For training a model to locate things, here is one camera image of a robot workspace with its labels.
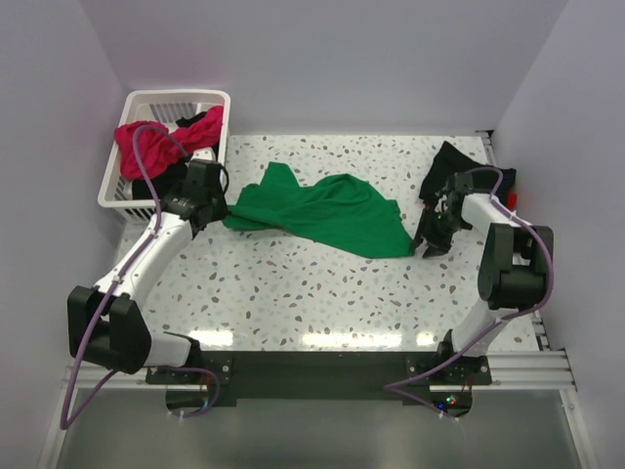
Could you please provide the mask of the green t-shirt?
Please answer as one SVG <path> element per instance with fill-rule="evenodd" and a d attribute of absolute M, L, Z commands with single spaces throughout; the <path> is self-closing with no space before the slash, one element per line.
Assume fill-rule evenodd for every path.
<path fill-rule="evenodd" d="M 281 230 L 367 259 L 415 252 L 395 200 L 350 174 L 301 186 L 291 168 L 278 162 L 269 164 L 260 183 L 242 189 L 224 226 L 241 232 Z"/>

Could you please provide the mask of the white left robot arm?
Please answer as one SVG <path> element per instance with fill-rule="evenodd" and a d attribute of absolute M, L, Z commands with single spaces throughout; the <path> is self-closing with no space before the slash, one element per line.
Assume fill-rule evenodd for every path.
<path fill-rule="evenodd" d="M 159 212 L 119 263 L 93 286 L 77 286 L 69 293 L 68 342 L 75 361 L 128 374 L 167 366 L 181 383 L 200 376 L 196 340 L 151 332 L 142 308 L 180 252 L 209 224 L 226 218 L 228 184 L 228 172 L 214 152 L 196 151 L 185 179 L 161 199 Z"/>

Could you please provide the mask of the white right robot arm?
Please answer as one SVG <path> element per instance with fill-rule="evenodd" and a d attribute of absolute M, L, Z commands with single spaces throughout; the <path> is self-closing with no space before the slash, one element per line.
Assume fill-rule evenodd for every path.
<path fill-rule="evenodd" d="M 496 190 L 503 174 L 496 174 L 491 189 L 474 184 L 474 171 L 449 177 L 421 214 L 414 249 L 425 245 L 425 259 L 441 257 L 462 230 L 484 236 L 479 262 L 479 299 L 457 327 L 437 346 L 437 377 L 458 383 L 470 371 L 467 357 L 486 354 L 491 343 L 512 320 L 540 309 L 554 286 L 553 230 L 532 226 L 499 200 Z"/>

